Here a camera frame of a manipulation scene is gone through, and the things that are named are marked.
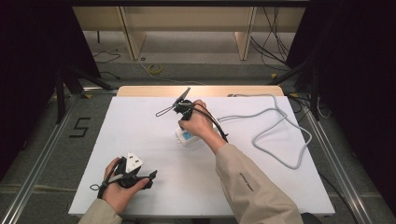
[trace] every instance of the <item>floor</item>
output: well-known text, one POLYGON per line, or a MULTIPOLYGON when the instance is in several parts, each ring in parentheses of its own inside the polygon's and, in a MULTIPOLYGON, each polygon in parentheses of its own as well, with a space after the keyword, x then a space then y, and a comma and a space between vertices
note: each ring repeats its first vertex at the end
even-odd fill
MULTIPOLYGON (((272 76, 285 73, 277 68, 286 69, 278 61, 266 58, 265 63, 271 64, 272 67, 265 66, 262 55, 252 46, 249 48, 247 60, 240 61, 231 33, 148 33, 136 61, 130 59, 122 33, 100 32, 100 43, 96 32, 85 32, 85 36, 92 54, 97 54, 94 59, 98 62, 99 70, 103 72, 102 80, 113 86, 175 85, 192 81, 209 85, 264 85, 272 80, 272 76), (162 64, 163 72, 157 76, 148 74, 143 66, 150 64, 162 64)), ((268 34, 257 33, 253 36, 262 44, 268 34)), ((281 34, 281 37, 284 45, 289 48, 293 34, 281 34)), ((277 57, 281 57, 274 38, 269 39, 266 48, 277 57)), ((283 91, 293 91, 294 81, 295 78, 292 78, 282 83, 283 91)), ((21 151, 0 183, 0 217, 6 215, 20 189, 26 185, 26 180, 36 167, 36 161, 43 158, 43 152, 48 151, 44 157, 44 167, 38 170, 37 181, 31 194, 21 205, 21 213, 17 215, 18 223, 78 222, 77 217, 67 214, 68 208, 73 202, 79 180, 91 156, 97 134, 106 116, 106 109, 115 95, 115 92, 96 91, 98 88, 88 81, 81 80, 81 83, 89 94, 84 98, 73 95, 68 98, 69 114, 64 126, 55 124, 56 99, 52 98, 49 101, 35 131, 26 143, 26 148, 21 151), (89 127, 89 130, 84 138, 71 138, 70 135, 80 134, 80 131, 74 129, 80 118, 90 118, 80 123, 89 127), (55 140, 54 146, 49 146, 49 139, 55 140)), ((308 147, 318 171, 329 180, 323 179, 323 184, 336 210, 335 215, 331 217, 320 217, 321 222, 355 223, 352 214, 359 216, 356 213, 361 212, 359 209, 352 209, 353 212, 350 212, 333 185, 347 198, 348 204, 355 204, 356 199, 362 204, 364 218, 361 223, 396 223, 395 216, 389 211, 361 164, 353 156, 337 119, 333 116, 327 118, 328 110, 324 108, 320 122, 317 123, 312 121, 310 113, 304 109, 297 112, 300 110, 299 104, 292 100, 290 104, 296 111, 295 116, 300 126, 312 133, 315 133, 315 127, 323 128, 324 133, 315 135, 326 134, 330 143, 325 145, 332 149, 341 164, 334 166, 329 160, 331 155, 326 152, 326 146, 323 146, 319 137, 314 137, 308 147), (340 180, 347 180, 352 188, 345 188, 343 184, 339 184, 340 180), (351 189, 355 191, 352 194, 348 192, 351 189)), ((233 219, 213 219, 211 223, 235 222, 233 219)))

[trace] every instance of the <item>sleeve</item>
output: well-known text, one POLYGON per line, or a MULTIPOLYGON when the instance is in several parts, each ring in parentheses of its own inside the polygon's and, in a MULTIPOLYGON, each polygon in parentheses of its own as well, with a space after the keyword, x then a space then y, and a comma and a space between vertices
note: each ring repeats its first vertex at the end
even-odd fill
POLYGON ((122 218, 102 199, 95 199, 78 224, 120 224, 122 218))
POLYGON ((219 148, 216 172, 238 223, 303 224, 294 201, 235 146, 219 148))

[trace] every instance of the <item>white tabletop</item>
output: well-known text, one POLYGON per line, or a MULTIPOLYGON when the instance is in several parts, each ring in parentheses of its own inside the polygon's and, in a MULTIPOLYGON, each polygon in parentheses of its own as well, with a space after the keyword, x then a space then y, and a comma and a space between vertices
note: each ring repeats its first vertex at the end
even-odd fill
MULTIPOLYGON (((250 115, 274 107, 272 97, 196 97, 203 99, 209 111, 221 118, 250 115)), ((287 97, 276 97, 278 105, 296 123, 287 97)), ((97 196, 92 184, 103 181, 105 167, 128 151, 144 164, 138 175, 158 170, 151 189, 140 190, 124 212, 133 217, 231 217, 215 172, 215 156, 207 145, 197 141, 183 147, 176 141, 175 130, 180 114, 170 111, 162 117, 155 114, 170 106, 175 97, 114 97, 92 151, 85 174, 78 186, 69 214, 82 216, 97 196)), ((273 125, 280 116, 269 111, 252 119, 221 122, 230 143, 236 145, 297 204, 301 213, 332 215, 334 210, 318 176, 309 150, 297 170, 291 170, 273 157, 258 150, 251 139, 273 125)), ((259 144, 283 161, 295 164, 304 144, 300 130, 286 121, 266 133, 259 144)))

